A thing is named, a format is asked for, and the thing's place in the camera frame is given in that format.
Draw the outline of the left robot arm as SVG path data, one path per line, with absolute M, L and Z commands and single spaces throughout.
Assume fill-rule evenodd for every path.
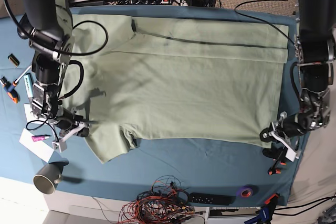
M 284 145 L 286 158 L 294 161 L 301 151 L 291 144 L 291 138 L 326 127 L 330 121 L 330 86 L 333 84 L 335 61 L 335 0 L 297 0 L 297 35 L 293 63 L 299 71 L 301 91 L 296 90 L 299 112 L 280 118 L 260 133 L 265 142 Z

